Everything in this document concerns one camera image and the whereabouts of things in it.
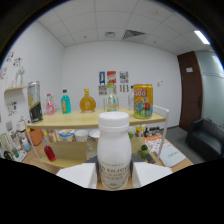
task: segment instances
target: red bottle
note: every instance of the red bottle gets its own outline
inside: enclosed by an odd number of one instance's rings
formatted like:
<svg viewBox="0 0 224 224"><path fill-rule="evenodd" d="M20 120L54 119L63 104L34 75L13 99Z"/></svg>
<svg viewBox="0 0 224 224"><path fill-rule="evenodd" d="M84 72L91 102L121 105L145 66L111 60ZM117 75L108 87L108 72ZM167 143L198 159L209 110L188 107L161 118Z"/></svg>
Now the red bottle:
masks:
<svg viewBox="0 0 224 224"><path fill-rule="evenodd" d="M45 152L47 158L48 158L51 162L55 161L55 159L56 159L55 154L54 154L54 152L53 152L53 149L52 149L49 145L47 145L47 140L46 140L46 138L44 138L43 142L45 143L44 152Z"/></svg>

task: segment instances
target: white container lid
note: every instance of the white container lid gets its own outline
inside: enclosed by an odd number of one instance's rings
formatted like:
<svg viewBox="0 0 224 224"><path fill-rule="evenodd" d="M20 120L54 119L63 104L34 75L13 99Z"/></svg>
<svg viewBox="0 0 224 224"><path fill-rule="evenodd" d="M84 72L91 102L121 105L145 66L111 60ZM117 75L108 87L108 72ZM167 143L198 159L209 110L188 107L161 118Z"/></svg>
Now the white container lid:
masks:
<svg viewBox="0 0 224 224"><path fill-rule="evenodd" d="M129 114L119 111L101 113L98 117L98 125L101 131L125 131L129 127Z"/></svg>
<svg viewBox="0 0 224 224"><path fill-rule="evenodd" d="M61 137L69 137L69 136L74 135L74 133L75 133L75 130L73 130L73 129L69 129L69 130L64 129L59 132L59 135Z"/></svg>

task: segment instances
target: teal bottle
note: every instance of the teal bottle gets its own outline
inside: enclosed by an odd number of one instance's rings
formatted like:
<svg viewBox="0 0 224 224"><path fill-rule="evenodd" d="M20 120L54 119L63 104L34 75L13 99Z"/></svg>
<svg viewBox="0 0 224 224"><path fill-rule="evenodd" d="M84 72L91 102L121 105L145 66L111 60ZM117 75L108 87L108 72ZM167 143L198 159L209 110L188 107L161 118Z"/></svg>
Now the teal bottle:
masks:
<svg viewBox="0 0 224 224"><path fill-rule="evenodd" d="M64 96L61 98L61 109L63 114L71 113L70 98L67 95L67 90L63 90Z"/></svg>

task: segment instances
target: ceiling light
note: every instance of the ceiling light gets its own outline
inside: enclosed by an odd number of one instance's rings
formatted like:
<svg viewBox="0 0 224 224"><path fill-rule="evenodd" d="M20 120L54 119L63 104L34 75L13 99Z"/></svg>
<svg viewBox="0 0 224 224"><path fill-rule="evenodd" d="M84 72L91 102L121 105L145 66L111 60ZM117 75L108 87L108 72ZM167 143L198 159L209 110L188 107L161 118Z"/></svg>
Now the ceiling light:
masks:
<svg viewBox="0 0 224 224"><path fill-rule="evenodd" d="M206 39L206 37L200 31L194 31L194 32L198 35L198 37L201 39L203 44L210 44L208 40Z"/></svg>

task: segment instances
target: yellow bottle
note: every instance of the yellow bottle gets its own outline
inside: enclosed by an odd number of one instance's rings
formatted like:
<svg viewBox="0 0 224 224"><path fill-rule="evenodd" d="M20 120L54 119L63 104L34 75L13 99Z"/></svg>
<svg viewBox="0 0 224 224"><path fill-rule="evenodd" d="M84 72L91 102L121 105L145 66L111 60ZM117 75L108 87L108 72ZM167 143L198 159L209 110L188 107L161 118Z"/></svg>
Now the yellow bottle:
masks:
<svg viewBox="0 0 224 224"><path fill-rule="evenodd" d="M95 111L96 102L89 95L89 89L84 89L85 96L80 101L80 109L83 113L91 113Z"/></svg>

